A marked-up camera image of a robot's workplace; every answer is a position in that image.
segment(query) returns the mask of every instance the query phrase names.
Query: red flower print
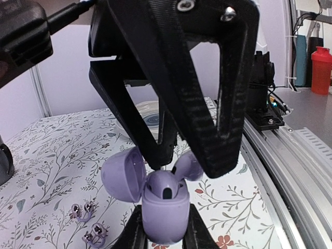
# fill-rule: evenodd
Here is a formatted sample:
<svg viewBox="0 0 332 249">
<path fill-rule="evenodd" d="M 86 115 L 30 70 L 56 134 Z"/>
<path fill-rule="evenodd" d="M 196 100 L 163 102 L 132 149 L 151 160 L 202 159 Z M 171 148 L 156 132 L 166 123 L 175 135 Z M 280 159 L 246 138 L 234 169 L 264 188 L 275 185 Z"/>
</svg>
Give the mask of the red flower print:
<svg viewBox="0 0 332 249">
<path fill-rule="evenodd" d="M 152 243 L 152 247 L 154 249 L 166 249 L 168 247 L 170 247 L 169 245 L 157 245 L 156 243 Z"/>
<path fill-rule="evenodd" d="M 234 241 L 230 240 L 229 235 L 219 236 L 216 243 L 221 249 L 227 249 L 229 246 L 234 245 Z"/>
<path fill-rule="evenodd" d="M 196 189 L 195 192 L 196 192 L 196 193 L 204 193 L 203 190 L 202 190 L 202 189 L 199 189 L 199 188 Z"/>
</svg>

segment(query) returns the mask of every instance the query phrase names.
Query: black object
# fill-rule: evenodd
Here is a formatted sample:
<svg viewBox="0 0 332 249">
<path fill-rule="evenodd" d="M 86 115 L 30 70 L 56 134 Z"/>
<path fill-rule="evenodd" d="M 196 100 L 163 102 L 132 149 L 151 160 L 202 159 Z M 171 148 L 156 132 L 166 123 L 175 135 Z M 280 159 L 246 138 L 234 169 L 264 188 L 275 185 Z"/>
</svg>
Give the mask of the black object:
<svg viewBox="0 0 332 249">
<path fill-rule="evenodd" d="M 234 169 L 238 162 L 259 13 L 254 3 L 246 0 L 196 1 L 188 12 L 177 11 L 177 3 L 176 0 L 99 0 L 91 24 L 90 54 L 123 56 L 131 60 L 125 63 L 138 63 L 164 104 L 165 115 L 171 116 L 170 122 L 174 121 L 207 176 L 217 178 Z M 229 6 L 236 11 L 236 17 L 221 21 Z M 220 105 L 216 126 L 199 86 L 188 40 L 217 43 L 220 47 Z M 91 82 L 120 122 L 126 124 L 125 130 L 147 162 L 155 169 L 160 168 L 172 160 L 173 148 L 166 151 L 169 158 L 160 157 L 160 145 L 148 135 L 124 87 L 121 91 L 124 95 L 117 92 L 125 80 L 113 74 L 116 64 L 123 66 L 121 60 L 91 62 Z"/>
<path fill-rule="evenodd" d="M 246 118 L 258 131 L 278 129 L 285 125 L 281 115 L 268 105 L 268 88 L 274 86 L 274 63 L 270 53 L 258 51 L 254 59 L 254 69 L 250 79 Z"/>
<path fill-rule="evenodd" d="M 309 37 L 307 49 L 307 73 L 305 87 L 311 87 L 312 84 L 312 59 L 311 54 L 317 51 L 317 47 L 324 46 L 324 39 L 319 37 Z"/>
<path fill-rule="evenodd" d="M 11 152 L 0 136 L 0 186 L 14 175 L 14 171 Z"/>
<path fill-rule="evenodd" d="M 218 249 L 195 205 L 190 205 L 187 232 L 183 249 Z M 147 237 L 142 223 L 142 206 L 138 205 L 112 249 L 147 249 Z"/>
<path fill-rule="evenodd" d="M 71 4 L 48 19 L 34 1 L 0 1 L 0 88 L 51 56 L 50 35 L 78 19 L 93 4 Z"/>
</svg>

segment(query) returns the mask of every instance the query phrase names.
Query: bottle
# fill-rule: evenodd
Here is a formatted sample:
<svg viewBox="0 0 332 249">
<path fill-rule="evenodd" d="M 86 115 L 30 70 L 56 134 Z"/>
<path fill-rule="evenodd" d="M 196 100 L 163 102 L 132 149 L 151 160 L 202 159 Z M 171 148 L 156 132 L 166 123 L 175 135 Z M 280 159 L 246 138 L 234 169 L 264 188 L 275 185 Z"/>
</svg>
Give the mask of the bottle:
<svg viewBox="0 0 332 249">
<path fill-rule="evenodd" d="M 317 51 L 311 55 L 311 91 L 320 95 L 328 95 L 332 69 L 332 55 L 329 51 L 328 48 L 317 47 Z"/>
</svg>

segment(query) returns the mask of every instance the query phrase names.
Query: floral tablecloth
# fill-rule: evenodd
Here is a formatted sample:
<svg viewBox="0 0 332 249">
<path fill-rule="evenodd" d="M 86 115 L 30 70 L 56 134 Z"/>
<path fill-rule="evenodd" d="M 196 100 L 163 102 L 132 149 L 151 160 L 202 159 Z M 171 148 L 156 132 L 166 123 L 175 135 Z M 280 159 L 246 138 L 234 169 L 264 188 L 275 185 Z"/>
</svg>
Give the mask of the floral tablecloth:
<svg viewBox="0 0 332 249">
<path fill-rule="evenodd" d="M 207 100 L 211 114 L 216 109 Z M 9 143 L 14 177 L 0 187 L 0 246 L 10 249 L 88 248 L 81 237 L 100 222 L 108 229 L 104 248 L 111 248 L 128 221 L 134 204 L 110 197 L 100 169 L 111 155 L 134 146 L 115 128 L 108 109 L 42 118 Z M 174 161 L 187 150 L 178 142 Z M 222 249 L 279 249 L 281 245 L 250 169 L 240 155 L 235 170 L 219 179 L 189 182 L 191 202 Z M 95 205 L 93 218 L 79 223 L 73 203 Z M 149 244 L 153 249 L 182 244 Z"/>
</svg>

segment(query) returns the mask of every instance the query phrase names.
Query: table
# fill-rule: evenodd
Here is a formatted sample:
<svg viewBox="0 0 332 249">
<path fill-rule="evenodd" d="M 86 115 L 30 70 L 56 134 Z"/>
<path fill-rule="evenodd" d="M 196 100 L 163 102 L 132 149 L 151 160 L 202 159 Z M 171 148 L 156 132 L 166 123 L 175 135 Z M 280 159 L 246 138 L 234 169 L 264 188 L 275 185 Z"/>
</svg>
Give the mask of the table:
<svg viewBox="0 0 332 249">
<path fill-rule="evenodd" d="M 216 109 L 207 105 L 213 117 Z M 8 147 L 15 174 L 0 186 L 0 246 L 10 249 L 88 248 L 81 237 L 93 223 L 108 229 L 104 248 L 122 232 L 133 203 L 110 197 L 100 169 L 111 155 L 134 146 L 115 128 L 108 109 L 42 118 L 17 134 Z M 188 148 L 179 139 L 175 160 Z M 271 217 L 242 155 L 237 167 L 219 179 L 206 176 L 189 182 L 191 202 L 222 249 L 279 249 Z M 74 203 L 95 205 L 93 218 L 79 223 L 71 214 Z M 182 248 L 149 243 L 153 249 Z"/>
</svg>

